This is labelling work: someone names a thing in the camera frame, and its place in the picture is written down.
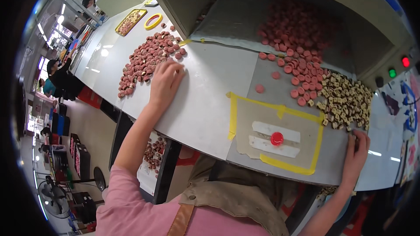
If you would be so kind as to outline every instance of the yellow tray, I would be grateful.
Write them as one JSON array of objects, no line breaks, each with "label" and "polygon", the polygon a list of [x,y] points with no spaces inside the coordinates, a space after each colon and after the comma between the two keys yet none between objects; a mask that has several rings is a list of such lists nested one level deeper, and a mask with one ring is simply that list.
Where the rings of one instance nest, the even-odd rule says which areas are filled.
[{"label": "yellow tray", "polygon": [[[127,33],[122,34],[122,33],[118,32],[118,28],[123,24],[123,22],[128,18],[128,16],[131,15],[132,13],[135,13],[135,12],[140,12],[140,17],[138,19],[136,19],[136,21],[130,26]],[[133,9],[125,18],[123,18],[123,20],[121,20],[121,22],[115,28],[115,32],[117,32],[118,34],[120,34],[124,37],[125,35],[127,35],[131,31],[131,29],[137,24],[137,22],[139,22],[139,20],[142,19],[142,17],[144,17],[144,15],[146,13],[147,13],[147,10],[145,10],[145,9]]]}]

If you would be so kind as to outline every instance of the teal shirt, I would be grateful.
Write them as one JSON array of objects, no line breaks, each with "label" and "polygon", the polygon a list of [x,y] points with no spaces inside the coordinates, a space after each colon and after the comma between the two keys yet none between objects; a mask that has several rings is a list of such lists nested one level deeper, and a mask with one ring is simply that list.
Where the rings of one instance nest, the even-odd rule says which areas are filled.
[{"label": "teal shirt", "polygon": [[48,94],[48,93],[50,93],[50,91],[52,91],[51,92],[51,95],[54,95],[54,92],[55,92],[55,86],[53,85],[53,83],[50,81],[50,79],[47,79],[46,81],[45,81],[45,85],[44,85],[44,87],[43,87],[43,90],[44,90],[44,94]]}]

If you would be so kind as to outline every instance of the brown apron strap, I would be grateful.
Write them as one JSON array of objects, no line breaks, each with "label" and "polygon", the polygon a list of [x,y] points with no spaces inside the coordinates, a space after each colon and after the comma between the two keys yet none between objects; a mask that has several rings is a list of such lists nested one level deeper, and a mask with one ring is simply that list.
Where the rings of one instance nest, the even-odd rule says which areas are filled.
[{"label": "brown apron strap", "polygon": [[188,227],[194,205],[181,203],[175,219],[168,231],[168,236],[183,236]]}]

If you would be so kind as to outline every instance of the person's right hand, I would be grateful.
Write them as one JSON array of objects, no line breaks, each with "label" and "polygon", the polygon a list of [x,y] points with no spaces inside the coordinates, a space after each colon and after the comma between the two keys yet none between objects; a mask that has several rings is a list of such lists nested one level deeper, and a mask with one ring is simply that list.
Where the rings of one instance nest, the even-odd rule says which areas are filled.
[{"label": "person's right hand", "polygon": [[184,65],[175,61],[158,64],[150,85],[149,104],[163,113],[171,104],[184,75]]},{"label": "person's right hand", "polygon": [[356,136],[356,139],[349,134],[349,144],[341,181],[341,186],[351,188],[351,190],[356,186],[357,179],[365,165],[370,145],[370,138],[366,133],[354,129],[353,134]]}]

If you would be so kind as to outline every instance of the yellow roll of tape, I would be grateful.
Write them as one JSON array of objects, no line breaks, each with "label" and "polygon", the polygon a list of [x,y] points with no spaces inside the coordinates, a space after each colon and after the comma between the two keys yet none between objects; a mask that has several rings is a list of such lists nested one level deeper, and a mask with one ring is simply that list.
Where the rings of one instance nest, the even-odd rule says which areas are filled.
[{"label": "yellow roll of tape", "polygon": [[[148,23],[152,19],[155,19],[155,18],[157,18],[156,21],[154,23],[148,25]],[[155,14],[155,15],[151,16],[148,20],[146,20],[146,22],[144,23],[144,28],[146,30],[151,30],[151,29],[155,28],[160,23],[160,21],[162,21],[162,19],[163,19],[162,14],[159,14],[159,13]]]}]

